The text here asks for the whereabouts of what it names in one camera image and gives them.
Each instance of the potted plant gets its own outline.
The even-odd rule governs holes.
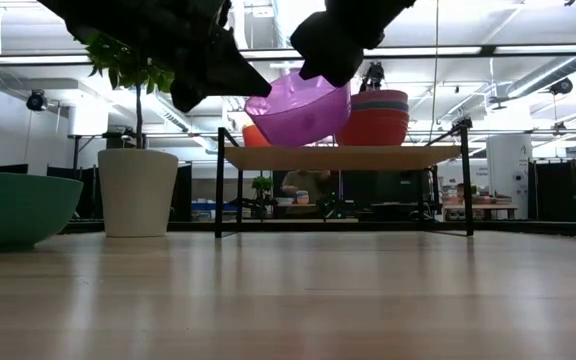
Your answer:
[[[134,88],[137,126],[135,149],[99,152],[99,175],[106,235],[109,237],[163,236],[177,174],[176,156],[144,149],[142,87],[150,94],[170,92],[174,73],[139,49],[96,33],[86,41],[93,63],[91,76],[110,80],[113,89]]]
[[[260,218],[266,217],[266,206],[272,205],[272,197],[270,191],[272,190],[272,179],[257,176],[252,181],[252,188],[255,189],[255,200],[259,204],[257,215]]]

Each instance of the green bowl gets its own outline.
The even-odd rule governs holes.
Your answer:
[[[0,247],[25,247],[59,233],[72,218],[83,183],[0,173]]]

